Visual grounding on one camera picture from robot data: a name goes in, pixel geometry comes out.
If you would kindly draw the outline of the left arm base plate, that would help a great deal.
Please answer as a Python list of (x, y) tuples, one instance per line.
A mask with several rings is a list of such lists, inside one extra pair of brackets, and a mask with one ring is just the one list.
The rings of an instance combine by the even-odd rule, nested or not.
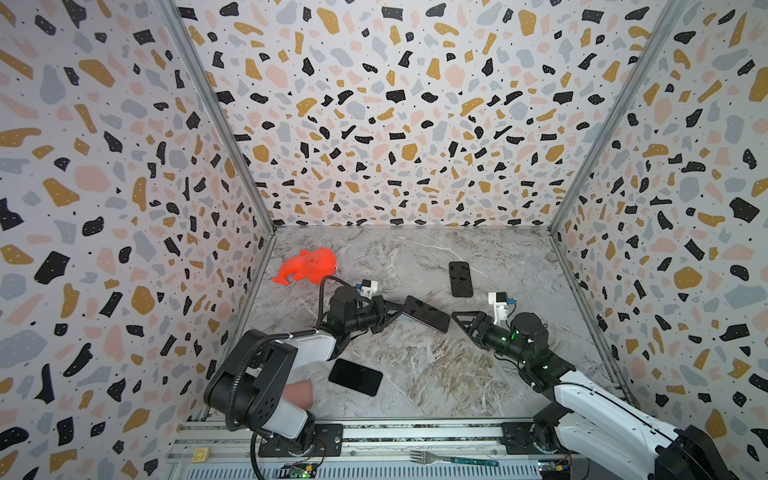
[(339, 457), (342, 450), (344, 426), (341, 423), (306, 425), (295, 439), (271, 434), (261, 440), (260, 458), (296, 458), (319, 456)]

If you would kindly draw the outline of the black phone case camera cutout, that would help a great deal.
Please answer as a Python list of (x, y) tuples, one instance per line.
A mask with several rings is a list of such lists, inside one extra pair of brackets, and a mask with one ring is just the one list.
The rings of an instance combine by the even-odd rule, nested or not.
[(452, 261), (448, 266), (451, 294), (456, 298), (474, 295), (470, 265), (466, 261)]

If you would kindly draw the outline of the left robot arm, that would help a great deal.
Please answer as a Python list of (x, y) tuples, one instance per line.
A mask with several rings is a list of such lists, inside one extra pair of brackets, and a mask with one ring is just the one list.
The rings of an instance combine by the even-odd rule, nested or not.
[(304, 450), (315, 437), (315, 416), (283, 398), (295, 368), (334, 360), (357, 334), (381, 332), (405, 305), (343, 284), (319, 302), (315, 327), (307, 330), (244, 333), (209, 381), (204, 402), (224, 415), (230, 431), (248, 429), (279, 437)]

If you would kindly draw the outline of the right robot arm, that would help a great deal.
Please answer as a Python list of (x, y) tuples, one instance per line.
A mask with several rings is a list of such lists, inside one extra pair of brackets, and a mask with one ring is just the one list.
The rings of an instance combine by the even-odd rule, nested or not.
[(519, 313), (504, 324), (480, 311), (452, 318), (476, 346), (511, 361), (549, 399), (531, 430), (539, 450), (574, 451), (621, 479), (734, 478), (705, 431), (642, 412), (558, 356), (536, 314)]

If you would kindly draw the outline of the black phone case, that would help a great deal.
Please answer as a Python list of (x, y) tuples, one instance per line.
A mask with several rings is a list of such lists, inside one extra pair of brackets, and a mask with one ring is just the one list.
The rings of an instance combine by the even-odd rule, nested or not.
[(406, 298), (403, 313), (443, 334), (448, 332), (451, 324), (451, 317), (447, 313), (413, 296)]

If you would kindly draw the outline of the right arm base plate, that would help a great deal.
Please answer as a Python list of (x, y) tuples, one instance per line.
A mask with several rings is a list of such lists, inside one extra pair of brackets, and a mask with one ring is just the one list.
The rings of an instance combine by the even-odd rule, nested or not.
[(508, 455), (563, 454), (566, 452), (553, 429), (532, 421), (503, 422), (500, 443)]

